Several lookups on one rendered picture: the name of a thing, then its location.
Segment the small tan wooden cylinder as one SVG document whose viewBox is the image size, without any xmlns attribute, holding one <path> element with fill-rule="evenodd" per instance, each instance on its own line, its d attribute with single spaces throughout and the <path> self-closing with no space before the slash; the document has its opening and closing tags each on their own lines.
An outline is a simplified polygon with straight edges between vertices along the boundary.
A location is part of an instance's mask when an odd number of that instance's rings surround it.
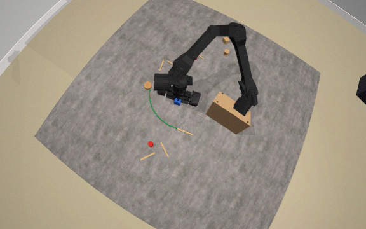
<svg viewBox="0 0 366 229">
<path fill-rule="evenodd" d="M 223 53 L 224 56 L 228 56 L 228 53 L 229 53 L 229 50 L 228 49 L 225 49 L 225 52 Z"/>
</svg>

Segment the round wooden button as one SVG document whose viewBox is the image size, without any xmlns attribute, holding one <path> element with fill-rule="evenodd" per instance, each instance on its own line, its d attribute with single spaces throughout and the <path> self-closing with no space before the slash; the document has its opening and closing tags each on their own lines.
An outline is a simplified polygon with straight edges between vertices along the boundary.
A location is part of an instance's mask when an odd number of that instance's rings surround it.
<svg viewBox="0 0 366 229">
<path fill-rule="evenodd" d="M 152 87 L 151 82 L 149 82 L 149 81 L 145 82 L 144 87 L 145 87 L 146 90 L 149 90 Z"/>
</svg>

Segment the blue block with hole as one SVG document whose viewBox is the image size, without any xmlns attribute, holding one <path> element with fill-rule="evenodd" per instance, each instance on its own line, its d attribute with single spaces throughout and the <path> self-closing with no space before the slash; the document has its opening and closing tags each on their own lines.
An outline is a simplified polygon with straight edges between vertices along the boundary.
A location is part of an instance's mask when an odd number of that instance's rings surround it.
<svg viewBox="0 0 366 229">
<path fill-rule="evenodd" d="M 181 103 L 181 99 L 178 99 L 178 98 L 175 98 L 175 100 L 174 100 L 174 104 L 176 104 L 176 105 L 180 105 L 180 103 Z"/>
</svg>

